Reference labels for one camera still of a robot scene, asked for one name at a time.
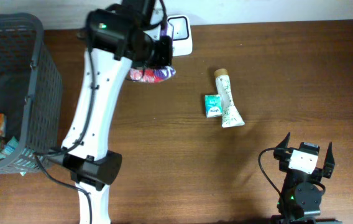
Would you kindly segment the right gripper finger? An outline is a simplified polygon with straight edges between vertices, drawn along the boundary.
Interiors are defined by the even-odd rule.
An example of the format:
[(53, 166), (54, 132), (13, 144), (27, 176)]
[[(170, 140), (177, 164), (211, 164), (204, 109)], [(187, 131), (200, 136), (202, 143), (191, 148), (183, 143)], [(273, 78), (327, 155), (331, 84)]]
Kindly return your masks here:
[(285, 136), (285, 138), (275, 148), (287, 150), (289, 140), (290, 140), (290, 132), (288, 132), (288, 134)]
[(332, 153), (332, 142), (330, 142), (328, 145), (326, 157), (324, 160), (323, 169), (324, 170), (333, 170), (334, 167), (335, 167), (335, 160), (334, 160), (334, 156)]

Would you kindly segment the red floral tissue pack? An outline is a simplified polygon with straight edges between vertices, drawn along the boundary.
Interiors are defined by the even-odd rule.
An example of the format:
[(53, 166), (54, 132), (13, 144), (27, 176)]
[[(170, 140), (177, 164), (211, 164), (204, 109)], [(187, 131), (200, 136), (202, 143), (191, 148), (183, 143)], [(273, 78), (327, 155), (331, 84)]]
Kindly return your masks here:
[(174, 77), (176, 70), (166, 66), (162, 68), (130, 69), (128, 78), (133, 82), (140, 83), (160, 83)]

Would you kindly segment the white floral tube gold cap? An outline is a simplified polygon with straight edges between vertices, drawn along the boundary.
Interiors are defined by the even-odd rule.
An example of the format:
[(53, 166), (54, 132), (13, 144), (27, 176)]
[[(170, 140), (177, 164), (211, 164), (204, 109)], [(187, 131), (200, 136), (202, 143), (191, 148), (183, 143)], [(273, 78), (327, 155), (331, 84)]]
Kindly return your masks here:
[(217, 69), (214, 72), (214, 77), (218, 94), (221, 97), (222, 127), (232, 128), (245, 125), (234, 104), (228, 71), (225, 68)]

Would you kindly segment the small teal tissue pack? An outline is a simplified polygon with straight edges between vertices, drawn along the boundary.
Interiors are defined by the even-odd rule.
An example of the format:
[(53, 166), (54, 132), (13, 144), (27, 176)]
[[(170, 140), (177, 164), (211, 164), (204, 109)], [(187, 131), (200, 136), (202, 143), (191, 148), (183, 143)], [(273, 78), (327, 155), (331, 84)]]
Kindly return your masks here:
[(205, 95), (204, 105), (207, 118), (222, 116), (222, 105), (220, 95)]

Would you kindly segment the teal wet wipes pack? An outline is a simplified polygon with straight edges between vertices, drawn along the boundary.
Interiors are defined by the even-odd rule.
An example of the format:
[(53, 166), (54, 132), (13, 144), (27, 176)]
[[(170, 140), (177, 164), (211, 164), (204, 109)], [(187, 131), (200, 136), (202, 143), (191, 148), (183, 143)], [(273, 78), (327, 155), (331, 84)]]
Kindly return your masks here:
[(17, 149), (18, 145), (19, 141), (15, 137), (12, 137), (0, 152), (0, 159), (5, 159), (7, 156), (11, 155)]

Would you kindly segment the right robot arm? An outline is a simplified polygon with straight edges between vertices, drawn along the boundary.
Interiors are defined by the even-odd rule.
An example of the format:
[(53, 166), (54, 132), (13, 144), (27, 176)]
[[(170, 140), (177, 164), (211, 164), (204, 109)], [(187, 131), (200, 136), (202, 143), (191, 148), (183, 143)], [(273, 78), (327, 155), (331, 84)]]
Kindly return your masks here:
[(290, 134), (279, 143), (274, 158), (279, 170), (286, 173), (278, 201), (279, 215), (271, 218), (272, 223), (340, 223), (336, 219), (322, 219), (320, 205), (326, 192), (321, 183), (331, 178), (335, 168), (332, 144), (329, 144), (322, 168), (316, 166), (320, 147), (302, 142), (298, 148), (289, 147)]

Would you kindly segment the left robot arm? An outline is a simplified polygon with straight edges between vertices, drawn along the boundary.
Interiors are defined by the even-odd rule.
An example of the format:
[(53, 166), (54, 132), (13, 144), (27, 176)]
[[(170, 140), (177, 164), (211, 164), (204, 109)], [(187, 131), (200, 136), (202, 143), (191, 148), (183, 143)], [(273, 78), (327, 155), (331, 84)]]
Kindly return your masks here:
[(75, 115), (61, 146), (44, 153), (69, 170), (81, 223), (111, 221), (110, 186), (122, 156), (108, 149), (108, 137), (122, 84), (159, 83), (175, 75), (173, 26), (166, 14), (152, 22), (154, 10), (153, 0), (122, 1), (91, 11), (82, 28), (85, 69)]

